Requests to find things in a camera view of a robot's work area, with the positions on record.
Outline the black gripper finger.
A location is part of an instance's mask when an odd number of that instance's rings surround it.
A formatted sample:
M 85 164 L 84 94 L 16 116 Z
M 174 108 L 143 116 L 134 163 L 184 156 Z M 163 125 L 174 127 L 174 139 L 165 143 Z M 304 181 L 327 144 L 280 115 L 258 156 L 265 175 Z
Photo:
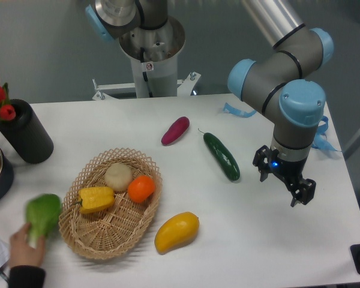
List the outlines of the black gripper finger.
M 297 183 L 290 185 L 292 195 L 291 207 L 296 204 L 306 205 L 313 197 L 316 190 L 316 182 L 312 179 L 301 178 Z
M 256 167 L 260 173 L 260 182 L 265 181 L 269 174 L 272 174 L 272 168 L 268 163 L 272 151 L 266 146 L 261 146 L 254 155 L 253 166 Z

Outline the person's hand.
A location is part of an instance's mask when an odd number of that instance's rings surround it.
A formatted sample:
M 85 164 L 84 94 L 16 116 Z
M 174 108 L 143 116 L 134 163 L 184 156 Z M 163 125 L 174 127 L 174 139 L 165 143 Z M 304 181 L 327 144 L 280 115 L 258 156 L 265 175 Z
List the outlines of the person's hand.
M 46 254 L 46 239 L 41 236 L 37 240 L 35 248 L 27 242 L 30 223 L 25 223 L 16 233 L 10 237 L 10 268 L 17 266 L 41 267 Z

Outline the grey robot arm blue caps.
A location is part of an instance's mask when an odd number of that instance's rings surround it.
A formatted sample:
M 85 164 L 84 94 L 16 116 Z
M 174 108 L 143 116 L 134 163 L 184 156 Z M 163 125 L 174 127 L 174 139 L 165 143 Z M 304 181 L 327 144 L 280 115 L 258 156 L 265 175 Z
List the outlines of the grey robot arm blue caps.
M 302 175 L 322 120 L 326 95 L 306 80 L 334 52 L 331 36 L 308 29 L 287 1 L 244 1 L 244 7 L 274 49 L 265 62 L 239 61 L 227 86 L 274 125 L 272 142 L 259 148 L 253 165 L 261 180 L 272 174 L 303 205 L 316 184 Z M 130 58 L 139 98 L 176 96 L 177 57 L 185 43 L 182 25 L 169 16 L 166 1 L 92 1 L 85 10 L 94 31 L 118 40 Z

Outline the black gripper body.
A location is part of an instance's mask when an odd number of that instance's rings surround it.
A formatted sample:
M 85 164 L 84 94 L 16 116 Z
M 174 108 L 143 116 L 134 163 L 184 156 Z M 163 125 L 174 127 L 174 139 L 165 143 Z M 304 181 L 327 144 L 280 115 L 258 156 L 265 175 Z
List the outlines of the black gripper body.
M 298 185 L 307 160 L 307 149 L 289 149 L 281 145 L 271 145 L 268 160 L 271 172 L 286 185 Z

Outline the black sleeved forearm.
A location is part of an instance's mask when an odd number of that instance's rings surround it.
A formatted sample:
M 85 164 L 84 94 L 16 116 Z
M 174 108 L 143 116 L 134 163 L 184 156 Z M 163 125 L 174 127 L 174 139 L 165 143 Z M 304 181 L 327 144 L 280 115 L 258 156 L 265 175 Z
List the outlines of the black sleeved forearm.
M 10 276 L 8 280 L 9 288 L 42 288 L 46 272 L 44 269 L 20 265 L 10 269 Z

